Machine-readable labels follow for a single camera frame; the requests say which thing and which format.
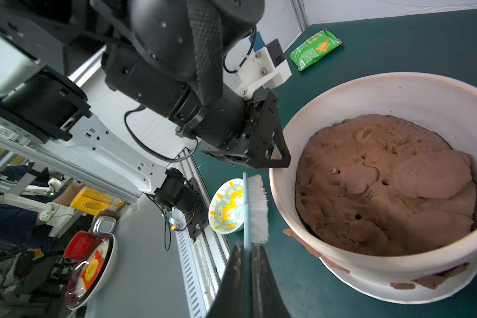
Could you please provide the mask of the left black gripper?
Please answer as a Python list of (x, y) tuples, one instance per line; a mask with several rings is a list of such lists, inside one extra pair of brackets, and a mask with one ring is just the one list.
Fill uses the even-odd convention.
[(176, 110), (176, 133), (199, 139), (199, 150), (228, 164), (247, 168), (287, 168), (290, 151), (284, 140), (278, 96), (254, 92), (245, 101), (225, 88), (211, 106), (203, 106), (189, 91)]

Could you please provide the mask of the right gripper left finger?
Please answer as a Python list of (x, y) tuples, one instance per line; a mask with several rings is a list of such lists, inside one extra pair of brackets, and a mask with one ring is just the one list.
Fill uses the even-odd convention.
[(235, 245), (207, 317), (250, 317), (250, 250)]

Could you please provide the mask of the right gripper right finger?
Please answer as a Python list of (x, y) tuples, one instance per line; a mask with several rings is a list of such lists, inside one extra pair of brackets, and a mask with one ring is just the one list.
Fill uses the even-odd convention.
[(251, 284), (253, 317), (290, 318), (262, 245), (251, 250)]

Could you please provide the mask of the teal scrub brush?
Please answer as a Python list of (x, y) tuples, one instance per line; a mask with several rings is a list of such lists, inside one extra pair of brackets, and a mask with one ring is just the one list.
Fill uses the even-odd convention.
[(261, 175), (242, 175), (244, 199), (244, 245), (251, 250), (253, 244), (268, 242), (268, 199)]

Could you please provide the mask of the white ceramic pot with mud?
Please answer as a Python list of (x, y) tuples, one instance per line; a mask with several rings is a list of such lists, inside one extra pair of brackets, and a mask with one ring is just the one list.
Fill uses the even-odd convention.
[(270, 170), (288, 233), (385, 302), (449, 298), (477, 275), (477, 88), (396, 72), (343, 83), (284, 129)]

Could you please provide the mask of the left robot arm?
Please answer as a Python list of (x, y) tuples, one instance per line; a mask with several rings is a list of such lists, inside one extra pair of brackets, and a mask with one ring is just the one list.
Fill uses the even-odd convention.
[(230, 49), (254, 34), (263, 1), (0, 1), (0, 39), (38, 70), (8, 72), (1, 81), (0, 123), (87, 171), (110, 170), (140, 192), (159, 193), (173, 175), (138, 153), (93, 114), (69, 78), (103, 49), (104, 81), (168, 119), (176, 134), (223, 162), (286, 168), (291, 156), (273, 89), (290, 77), (278, 41), (250, 52), (239, 75), (223, 81)]

